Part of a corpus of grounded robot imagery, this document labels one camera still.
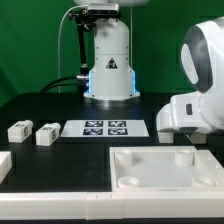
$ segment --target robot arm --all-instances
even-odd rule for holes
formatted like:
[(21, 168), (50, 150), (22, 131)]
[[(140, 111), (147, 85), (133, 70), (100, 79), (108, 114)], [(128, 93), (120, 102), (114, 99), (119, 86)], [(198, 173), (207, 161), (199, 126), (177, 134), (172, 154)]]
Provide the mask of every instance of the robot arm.
[(206, 135), (224, 130), (223, 24), (224, 17), (193, 26), (186, 34), (181, 63), (197, 91), (173, 96), (170, 104), (162, 108), (157, 115), (159, 136), (174, 132)]
[(149, 0), (74, 0), (78, 5), (89, 5), (89, 4), (105, 4), (105, 3), (116, 3), (119, 6), (133, 7), (138, 5), (147, 4)]

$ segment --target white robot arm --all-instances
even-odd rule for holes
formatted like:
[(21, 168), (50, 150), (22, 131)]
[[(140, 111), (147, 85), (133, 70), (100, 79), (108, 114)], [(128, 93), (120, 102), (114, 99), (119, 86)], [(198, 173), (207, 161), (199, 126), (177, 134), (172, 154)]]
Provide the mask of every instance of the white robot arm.
[(181, 62), (197, 91), (173, 96), (158, 113), (160, 142), (172, 143), (174, 132), (206, 135), (224, 130), (223, 40), (224, 17), (195, 25), (186, 34)]
[[(79, 39), (84, 39), (82, 30), (94, 31), (95, 65), (90, 71), (85, 68), (84, 72), (81, 72), (89, 78), (84, 101), (105, 107), (125, 106), (138, 102), (140, 93), (135, 89), (135, 72), (129, 65), (129, 30), (119, 20), (119, 5), (136, 6), (145, 4), (148, 0), (74, 0), (74, 2), (87, 5), (79, 14), (73, 13), (81, 36)], [(81, 64), (83, 68), (86, 66), (85, 59)]]

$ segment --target black table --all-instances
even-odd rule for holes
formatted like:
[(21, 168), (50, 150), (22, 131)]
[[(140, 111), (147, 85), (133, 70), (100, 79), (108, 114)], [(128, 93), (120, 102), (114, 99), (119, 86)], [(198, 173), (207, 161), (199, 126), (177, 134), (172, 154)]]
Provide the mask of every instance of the black table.
[[(159, 144), (155, 118), (171, 94), (144, 94), (141, 102), (121, 108), (84, 104), (78, 94), (29, 93), (15, 97), (0, 109), (0, 151), (11, 151), (13, 167), (0, 185), (0, 193), (20, 192), (110, 192), (109, 147)], [(36, 146), (35, 132), (46, 123), (67, 120), (144, 120), (150, 137), (59, 138), (50, 147)], [(33, 134), (22, 144), (8, 143), (7, 129), (17, 121), (31, 120)], [(173, 145), (191, 145), (176, 134)], [(222, 133), (208, 136), (209, 148), (223, 164)], [(86, 220), (7, 221), (2, 223), (104, 223)], [(134, 219), (107, 223), (224, 223), (223, 219)]]

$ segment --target small white block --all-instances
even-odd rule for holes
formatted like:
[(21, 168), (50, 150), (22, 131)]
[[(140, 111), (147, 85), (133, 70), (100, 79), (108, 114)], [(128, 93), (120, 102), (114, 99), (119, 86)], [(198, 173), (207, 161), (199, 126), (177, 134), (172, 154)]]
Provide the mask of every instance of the small white block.
[(9, 142), (22, 143), (27, 137), (32, 134), (32, 127), (32, 121), (18, 121), (8, 129)]
[(58, 123), (45, 124), (36, 132), (36, 144), (50, 146), (59, 137), (60, 128)]
[(158, 138), (160, 143), (173, 143), (174, 133), (171, 132), (158, 132)]
[(0, 184), (11, 168), (11, 152), (0, 152)]

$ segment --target green wall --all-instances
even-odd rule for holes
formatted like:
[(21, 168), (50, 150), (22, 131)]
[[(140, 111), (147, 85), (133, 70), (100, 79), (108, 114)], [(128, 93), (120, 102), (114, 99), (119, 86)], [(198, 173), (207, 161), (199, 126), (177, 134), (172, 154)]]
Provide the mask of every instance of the green wall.
[[(17, 94), (38, 92), (57, 78), (58, 29), (71, 6), (72, 0), (0, 0), (0, 105)], [(130, 25), (130, 9), (124, 9), (123, 15)], [(133, 8), (137, 89), (191, 91), (179, 63), (181, 42), (192, 25), (220, 16), (224, 16), (223, 0), (151, 0)], [(92, 35), (86, 42), (93, 65)], [(74, 22), (65, 22), (61, 58), (62, 76), (79, 73)]]

